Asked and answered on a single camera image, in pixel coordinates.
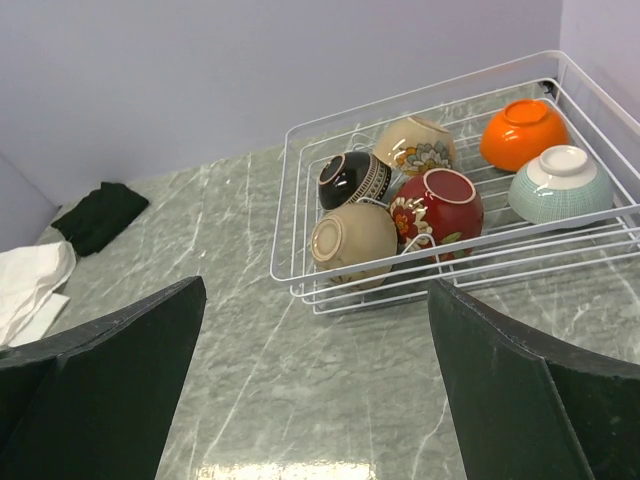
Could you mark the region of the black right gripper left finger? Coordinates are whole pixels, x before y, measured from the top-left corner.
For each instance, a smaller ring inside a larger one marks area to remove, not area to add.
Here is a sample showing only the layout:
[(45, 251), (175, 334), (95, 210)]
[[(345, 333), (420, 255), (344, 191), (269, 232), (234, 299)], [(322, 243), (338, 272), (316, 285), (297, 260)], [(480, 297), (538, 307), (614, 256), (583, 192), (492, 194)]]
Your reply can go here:
[(154, 478), (205, 305), (203, 279), (188, 277), (2, 349), (2, 478)]

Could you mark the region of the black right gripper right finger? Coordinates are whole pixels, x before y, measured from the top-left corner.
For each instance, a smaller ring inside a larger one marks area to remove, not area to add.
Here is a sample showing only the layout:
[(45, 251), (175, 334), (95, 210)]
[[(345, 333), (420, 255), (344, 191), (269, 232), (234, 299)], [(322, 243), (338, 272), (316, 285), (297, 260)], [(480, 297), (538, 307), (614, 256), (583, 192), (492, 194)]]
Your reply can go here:
[(469, 479), (636, 479), (639, 367), (431, 282), (431, 334)]

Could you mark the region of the plain beige bowl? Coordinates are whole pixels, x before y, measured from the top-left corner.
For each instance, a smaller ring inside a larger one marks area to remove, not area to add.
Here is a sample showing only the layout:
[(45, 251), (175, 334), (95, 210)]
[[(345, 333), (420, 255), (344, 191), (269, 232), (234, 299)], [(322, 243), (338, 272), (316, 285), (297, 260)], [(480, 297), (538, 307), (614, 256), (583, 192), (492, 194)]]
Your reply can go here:
[(395, 224), (382, 207), (344, 204), (327, 213), (311, 234), (311, 254), (319, 271), (384, 259), (397, 253)]

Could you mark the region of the cream floral bowl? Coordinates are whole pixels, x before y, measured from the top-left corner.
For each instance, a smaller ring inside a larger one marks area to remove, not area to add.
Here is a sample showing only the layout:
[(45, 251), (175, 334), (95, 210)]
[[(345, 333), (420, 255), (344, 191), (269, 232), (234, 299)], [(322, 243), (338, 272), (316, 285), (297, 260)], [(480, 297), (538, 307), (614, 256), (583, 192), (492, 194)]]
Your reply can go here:
[(449, 130), (422, 117), (408, 116), (384, 130), (373, 155), (392, 169), (417, 176), (435, 168), (452, 169), (456, 151)]

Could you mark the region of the black patterned bowl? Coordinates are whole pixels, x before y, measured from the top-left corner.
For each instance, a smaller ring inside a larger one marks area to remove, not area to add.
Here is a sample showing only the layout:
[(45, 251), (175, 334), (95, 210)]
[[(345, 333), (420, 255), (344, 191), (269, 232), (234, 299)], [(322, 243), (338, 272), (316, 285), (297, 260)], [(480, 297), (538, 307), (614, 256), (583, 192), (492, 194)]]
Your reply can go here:
[(349, 151), (336, 155), (325, 164), (318, 177), (320, 204), (330, 211), (363, 197), (381, 200), (391, 176), (391, 168), (372, 153)]

